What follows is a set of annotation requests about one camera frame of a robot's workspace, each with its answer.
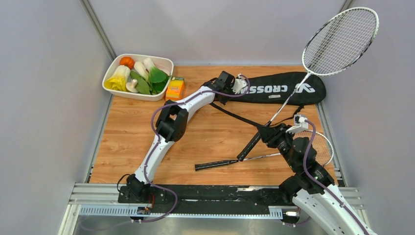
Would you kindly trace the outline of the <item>black racket bag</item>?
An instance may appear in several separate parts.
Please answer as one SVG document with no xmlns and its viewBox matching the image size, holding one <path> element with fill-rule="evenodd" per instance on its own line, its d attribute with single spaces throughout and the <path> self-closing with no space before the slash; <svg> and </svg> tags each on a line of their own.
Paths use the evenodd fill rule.
<svg viewBox="0 0 415 235">
<path fill-rule="evenodd" d="M 326 97 L 326 88 L 320 77 L 311 75 L 300 85 L 306 72 L 292 71 L 250 78 L 250 87 L 241 97 L 221 96 L 217 98 L 223 104 L 228 101 L 256 103 L 256 104 L 283 104 L 288 96 L 298 88 L 296 94 L 288 101 L 289 105 L 297 106 L 294 115 L 298 114 L 307 105 L 316 105 Z"/>
</svg>

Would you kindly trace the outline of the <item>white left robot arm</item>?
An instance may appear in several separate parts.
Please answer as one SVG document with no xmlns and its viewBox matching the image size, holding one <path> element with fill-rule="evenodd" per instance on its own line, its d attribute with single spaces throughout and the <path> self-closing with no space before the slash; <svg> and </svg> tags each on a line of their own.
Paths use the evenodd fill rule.
<svg viewBox="0 0 415 235">
<path fill-rule="evenodd" d="M 130 197 L 138 203 L 148 200 L 149 187 L 159 164 L 170 147 L 183 137 L 192 116 L 200 108 L 212 103 L 218 94 L 233 97 L 236 81 L 233 75 L 222 71 L 217 78 L 204 83 L 191 95 L 178 101 L 168 100 L 156 110 L 160 115 L 156 124 L 153 124 L 154 116 L 151 119 L 151 127 L 155 132 L 151 148 L 139 168 L 126 180 Z"/>
</svg>

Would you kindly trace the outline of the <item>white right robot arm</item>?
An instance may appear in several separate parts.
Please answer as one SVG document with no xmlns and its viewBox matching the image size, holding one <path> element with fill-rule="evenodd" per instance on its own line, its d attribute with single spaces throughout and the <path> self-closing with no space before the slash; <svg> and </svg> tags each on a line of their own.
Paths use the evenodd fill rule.
<svg viewBox="0 0 415 235">
<path fill-rule="evenodd" d="M 294 175 L 281 185 L 279 198 L 305 211 L 329 235 L 374 235 L 342 195 L 328 171 L 316 161 L 313 147 L 316 130 L 310 137 L 294 138 L 290 127 L 257 127 L 263 143 L 276 148 Z"/>
</svg>

